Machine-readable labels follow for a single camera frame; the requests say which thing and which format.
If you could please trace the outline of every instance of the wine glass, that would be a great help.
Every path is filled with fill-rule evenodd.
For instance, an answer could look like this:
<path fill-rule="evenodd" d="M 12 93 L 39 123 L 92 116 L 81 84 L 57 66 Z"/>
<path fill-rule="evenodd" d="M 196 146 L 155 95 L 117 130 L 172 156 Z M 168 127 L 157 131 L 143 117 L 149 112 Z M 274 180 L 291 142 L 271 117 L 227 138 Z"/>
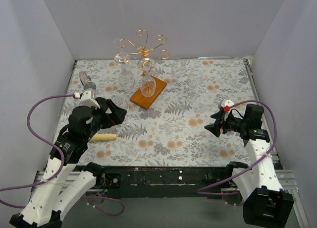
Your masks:
<path fill-rule="evenodd" d="M 172 75 L 176 78 L 176 82 L 174 84 L 175 87 L 179 88 L 181 84 L 178 82 L 178 79 L 184 75 L 186 71 L 186 62 L 183 59 L 176 59 L 172 65 Z"/>
<path fill-rule="evenodd" d="M 155 61 L 151 58 L 143 58 L 138 62 L 138 65 L 146 72 L 140 82 L 141 93 L 144 97 L 151 97 L 155 92 L 157 83 L 150 76 L 149 71 L 154 68 Z"/>
<path fill-rule="evenodd" d="M 120 86 L 127 92 L 132 91 L 134 88 L 135 79 L 129 63 L 130 55 L 128 53 L 121 52 L 114 57 L 114 60 L 120 64 L 121 67 L 121 72 L 119 74 Z"/>
<path fill-rule="evenodd" d="M 196 91 L 197 87 L 199 87 L 201 85 L 202 81 L 203 81 L 203 74 L 200 70 L 193 69 L 188 74 L 187 83 L 188 83 L 188 86 L 191 89 L 191 91 L 190 91 L 187 99 L 190 102 L 192 102 L 196 99 L 195 91 Z"/>
<path fill-rule="evenodd" d="M 130 125 L 131 124 L 131 118 L 129 117 L 129 102 L 126 98 L 120 97 L 120 96 L 114 96 L 111 98 L 113 103 L 127 111 L 127 114 L 125 115 L 124 121 L 122 122 L 122 125 Z"/>

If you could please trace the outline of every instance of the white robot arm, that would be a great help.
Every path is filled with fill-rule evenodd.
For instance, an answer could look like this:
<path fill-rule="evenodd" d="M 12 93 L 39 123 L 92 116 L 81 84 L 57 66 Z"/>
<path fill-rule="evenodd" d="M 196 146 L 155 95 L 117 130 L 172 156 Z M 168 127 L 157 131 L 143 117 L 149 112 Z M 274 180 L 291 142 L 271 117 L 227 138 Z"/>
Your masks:
<path fill-rule="evenodd" d="M 220 111 L 211 115 L 216 121 L 205 126 L 216 137 L 232 130 L 240 133 L 252 164 L 252 172 L 246 171 L 233 179 L 244 200 L 243 218 L 245 223 L 261 227 L 283 228 L 292 210 L 294 200 L 291 194 L 285 193 L 279 183 L 270 154 L 268 132 L 261 129 L 262 106 L 247 104 L 244 115 L 233 115 L 230 100 L 219 104 Z M 265 156 L 256 166 L 253 164 Z M 227 166 L 232 176 L 248 168 L 247 164 L 230 162 Z"/>
<path fill-rule="evenodd" d="M 91 98 L 81 100 L 68 118 L 69 124 L 59 133 L 55 142 L 64 155 L 64 166 L 52 180 L 47 181 L 60 167 L 59 152 L 52 148 L 42 178 L 45 183 L 38 186 L 27 206 L 20 214 L 13 215 L 10 224 L 17 228 L 59 228 L 70 208 L 91 187 L 99 184 L 105 176 L 102 166 L 89 163 L 80 176 L 60 194 L 69 174 L 75 169 L 82 154 L 88 149 L 88 141 L 100 129 L 121 124 L 127 111 L 117 107 L 110 99 Z"/>

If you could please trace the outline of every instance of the white backdrop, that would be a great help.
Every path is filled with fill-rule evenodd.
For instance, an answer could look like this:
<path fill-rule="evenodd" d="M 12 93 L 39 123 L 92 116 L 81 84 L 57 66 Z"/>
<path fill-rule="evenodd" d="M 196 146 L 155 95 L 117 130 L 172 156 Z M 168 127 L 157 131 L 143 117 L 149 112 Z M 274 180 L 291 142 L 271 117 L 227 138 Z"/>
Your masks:
<path fill-rule="evenodd" d="M 311 227 L 317 227 L 316 32 L 317 0 L 285 0 L 253 61 L 260 99 L 276 118 L 277 152 L 294 173 Z"/>
<path fill-rule="evenodd" d="M 111 59 L 139 29 L 167 35 L 172 58 L 254 55 L 283 1 L 44 0 L 75 59 Z"/>
<path fill-rule="evenodd" d="M 0 0 L 0 188 L 33 182 L 50 147 L 27 129 L 26 116 L 40 99 L 65 93 L 74 59 L 43 0 Z M 45 102 L 31 118 L 41 136 L 52 140 L 61 100 Z M 30 188 L 0 193 L 26 205 Z M 0 227 L 20 209 L 0 204 Z"/>

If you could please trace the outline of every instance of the black bracket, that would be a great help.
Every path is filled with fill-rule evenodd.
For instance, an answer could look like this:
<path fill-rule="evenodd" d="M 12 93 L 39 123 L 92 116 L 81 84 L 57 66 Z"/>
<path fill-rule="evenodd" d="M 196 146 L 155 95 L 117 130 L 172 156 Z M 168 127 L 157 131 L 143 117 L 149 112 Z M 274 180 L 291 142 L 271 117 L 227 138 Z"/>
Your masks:
<path fill-rule="evenodd" d="M 51 219 L 48 223 L 38 227 L 37 223 L 29 224 L 23 220 L 23 215 L 15 214 L 10 219 L 10 224 L 16 228 L 61 228 L 62 221 L 60 220 L 60 211 L 52 211 Z"/>
<path fill-rule="evenodd" d="M 284 191 L 256 188 L 243 205 L 246 224 L 267 228 L 283 228 L 292 210 L 294 199 Z"/>

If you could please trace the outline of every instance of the floral tablecloth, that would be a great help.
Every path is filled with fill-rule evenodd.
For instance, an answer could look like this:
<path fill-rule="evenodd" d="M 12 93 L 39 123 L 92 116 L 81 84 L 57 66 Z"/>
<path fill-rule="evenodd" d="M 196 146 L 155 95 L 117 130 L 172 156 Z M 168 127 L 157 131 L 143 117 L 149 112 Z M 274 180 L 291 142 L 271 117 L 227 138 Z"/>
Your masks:
<path fill-rule="evenodd" d="M 131 61 L 131 68 L 139 87 L 141 71 Z M 223 98 L 234 102 L 254 99 L 248 73 L 242 59 L 188 59 L 187 70 L 180 79 L 182 87 L 173 87 L 171 74 L 173 60 L 158 60 L 153 75 L 167 82 L 167 87 L 146 111 L 130 102 L 130 125 L 117 125 L 99 133 L 117 134 L 117 140 L 89 142 L 88 150 L 80 159 L 80 165 L 95 162 L 104 166 L 225 166 L 230 161 L 249 163 L 243 141 L 234 132 L 216 138 L 204 126 L 214 120 Z M 186 79 L 191 69 L 203 73 L 203 84 L 197 90 L 197 99 L 189 102 Z M 85 71 L 97 85 L 97 96 L 113 99 L 130 97 L 120 88 L 120 66 L 113 60 L 80 60 L 74 69 L 68 93 L 82 92 L 78 78 Z M 67 98 L 57 126 L 59 130 L 78 100 Z M 245 105 L 240 108 L 244 113 Z"/>

